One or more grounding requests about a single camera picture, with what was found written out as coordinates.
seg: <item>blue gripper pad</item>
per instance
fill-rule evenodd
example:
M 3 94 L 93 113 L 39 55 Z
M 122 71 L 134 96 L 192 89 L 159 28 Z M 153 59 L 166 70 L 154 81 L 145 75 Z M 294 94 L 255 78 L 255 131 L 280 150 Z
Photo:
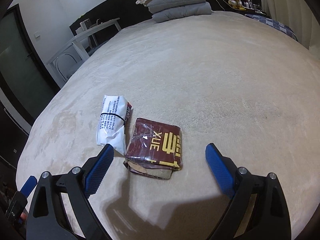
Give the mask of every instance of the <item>blue gripper pad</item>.
M 38 182 L 34 176 L 30 176 L 29 179 L 25 182 L 20 192 L 28 198 L 33 189 L 37 186 Z
M 93 195 L 97 192 L 107 170 L 109 169 L 113 161 L 113 147 L 109 145 L 99 153 L 98 160 L 85 177 L 84 182 L 84 195 L 86 198 L 89 198 L 90 195 Z
M 232 199 L 235 194 L 235 191 L 233 189 L 233 176 L 230 174 L 220 156 L 223 157 L 215 150 L 215 148 L 211 144 L 207 145 L 205 149 L 205 158 L 207 160 L 207 163 L 209 164 L 210 169 L 216 177 L 222 193 Z

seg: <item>plastic wrap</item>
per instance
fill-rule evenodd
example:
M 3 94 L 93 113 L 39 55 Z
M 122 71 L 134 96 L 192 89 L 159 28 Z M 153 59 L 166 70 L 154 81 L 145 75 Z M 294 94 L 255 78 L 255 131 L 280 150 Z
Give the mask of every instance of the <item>plastic wrap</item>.
M 169 179 L 182 168 L 180 128 L 138 118 L 125 158 L 134 173 Z

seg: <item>door handle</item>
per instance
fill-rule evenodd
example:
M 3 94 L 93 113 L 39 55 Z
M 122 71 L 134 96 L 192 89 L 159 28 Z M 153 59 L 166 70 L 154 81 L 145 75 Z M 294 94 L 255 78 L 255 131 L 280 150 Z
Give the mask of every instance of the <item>door handle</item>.
M 26 60 L 33 54 L 33 52 L 30 52 L 26 58 Z

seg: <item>curtain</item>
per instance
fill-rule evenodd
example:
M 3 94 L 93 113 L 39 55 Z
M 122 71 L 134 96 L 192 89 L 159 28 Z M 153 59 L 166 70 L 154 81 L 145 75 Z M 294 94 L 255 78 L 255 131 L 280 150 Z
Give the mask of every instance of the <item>curtain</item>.
M 288 25 L 299 43 L 320 59 L 320 25 L 304 0 L 261 0 L 262 10 Z

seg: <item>teddy bear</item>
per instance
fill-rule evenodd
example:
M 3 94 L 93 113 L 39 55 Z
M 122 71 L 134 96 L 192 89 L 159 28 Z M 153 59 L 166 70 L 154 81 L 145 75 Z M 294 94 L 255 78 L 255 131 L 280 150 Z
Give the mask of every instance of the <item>teddy bear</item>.
M 234 9 L 244 8 L 240 0 L 229 0 L 228 4 Z

